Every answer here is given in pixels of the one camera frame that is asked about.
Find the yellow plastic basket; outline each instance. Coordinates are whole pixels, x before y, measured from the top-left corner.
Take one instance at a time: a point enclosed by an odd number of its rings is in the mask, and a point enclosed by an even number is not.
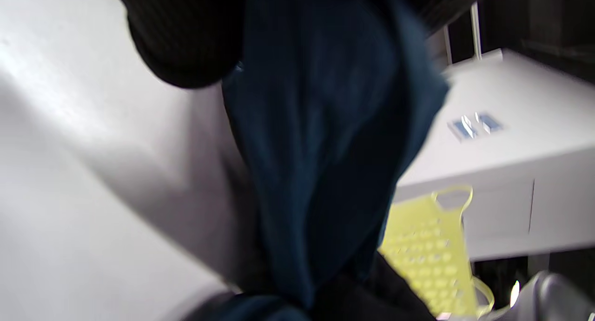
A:
[[[444,210],[440,194],[469,192],[465,204]],[[461,218],[473,198],[470,186],[455,186],[391,206],[380,253],[410,283],[434,315],[480,316],[493,307],[494,296],[472,277]],[[489,300],[478,307],[476,289]]]

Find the white cabinet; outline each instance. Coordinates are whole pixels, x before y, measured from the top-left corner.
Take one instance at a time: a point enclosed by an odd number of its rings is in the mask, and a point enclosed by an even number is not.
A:
[[[447,74],[448,99],[393,201],[471,185],[472,260],[595,245],[595,87],[509,52]],[[459,140],[448,125],[475,112],[503,130]]]

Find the blue fabric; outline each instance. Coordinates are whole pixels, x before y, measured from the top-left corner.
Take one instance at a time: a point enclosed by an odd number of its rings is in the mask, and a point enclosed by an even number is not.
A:
[[[274,281],[310,308],[341,269],[370,269],[448,88],[401,0],[246,0],[243,62],[223,88]]]

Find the black sleeve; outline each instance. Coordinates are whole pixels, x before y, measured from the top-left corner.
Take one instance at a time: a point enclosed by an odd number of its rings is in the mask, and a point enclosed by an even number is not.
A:
[[[244,0],[122,0],[132,40],[159,78],[183,88],[214,84],[242,54]]]

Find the dark background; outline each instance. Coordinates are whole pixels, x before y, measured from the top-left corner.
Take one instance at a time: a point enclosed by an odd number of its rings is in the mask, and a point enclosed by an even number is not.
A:
[[[508,48],[595,84],[595,0],[482,0],[482,52]],[[453,63],[474,56],[470,12],[449,25]]]

